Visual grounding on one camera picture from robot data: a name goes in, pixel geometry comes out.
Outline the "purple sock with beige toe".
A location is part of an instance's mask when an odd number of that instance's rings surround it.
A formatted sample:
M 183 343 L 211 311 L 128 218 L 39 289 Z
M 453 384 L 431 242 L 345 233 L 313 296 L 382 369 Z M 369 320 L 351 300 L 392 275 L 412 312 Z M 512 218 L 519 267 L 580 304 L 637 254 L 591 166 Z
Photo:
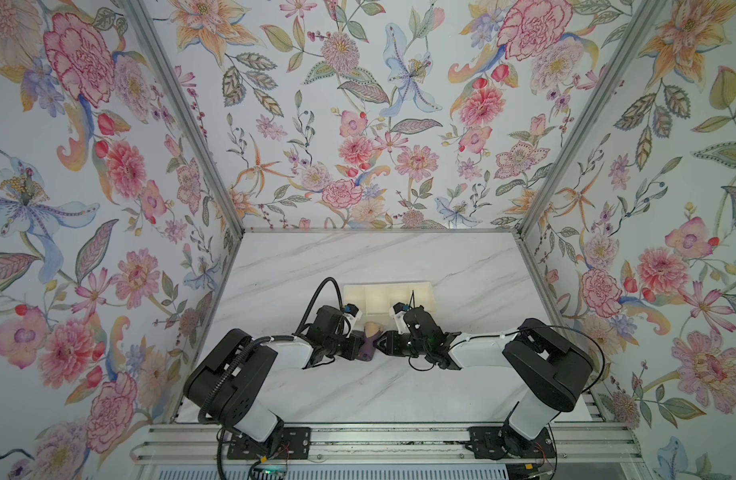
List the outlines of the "purple sock with beige toe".
M 357 354 L 357 359 L 363 362 L 370 362 L 373 360 L 376 346 L 375 342 L 381 337 L 384 332 L 384 327 L 376 322 L 366 322 L 362 328 L 362 339 L 363 343 L 360 346 Z

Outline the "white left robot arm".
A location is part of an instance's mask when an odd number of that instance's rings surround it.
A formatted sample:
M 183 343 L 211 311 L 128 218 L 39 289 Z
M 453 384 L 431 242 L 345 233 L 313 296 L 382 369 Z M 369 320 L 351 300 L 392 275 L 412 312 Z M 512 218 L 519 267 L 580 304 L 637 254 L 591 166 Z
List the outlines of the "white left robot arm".
M 218 425 L 257 444 L 277 442 L 284 421 L 257 400 L 267 377 L 278 371 L 311 370 L 341 357 L 357 358 L 364 339 L 352 328 L 362 312 L 354 304 L 323 306 L 299 333 L 254 338 L 227 333 L 189 376 L 184 396 L 199 407 L 198 422 Z

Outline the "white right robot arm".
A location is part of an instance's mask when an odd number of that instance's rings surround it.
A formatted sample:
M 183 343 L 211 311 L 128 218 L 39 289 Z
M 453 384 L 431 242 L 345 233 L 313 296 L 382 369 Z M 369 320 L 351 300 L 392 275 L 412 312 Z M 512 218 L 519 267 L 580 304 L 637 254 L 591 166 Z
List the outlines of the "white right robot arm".
M 593 370 L 591 357 L 558 331 L 528 318 L 513 331 L 445 332 L 424 307 L 399 306 L 403 324 L 373 341 L 387 356 L 422 358 L 441 370 L 510 368 L 527 387 L 501 429 L 507 439 L 536 440 L 560 414 L 575 409 Z

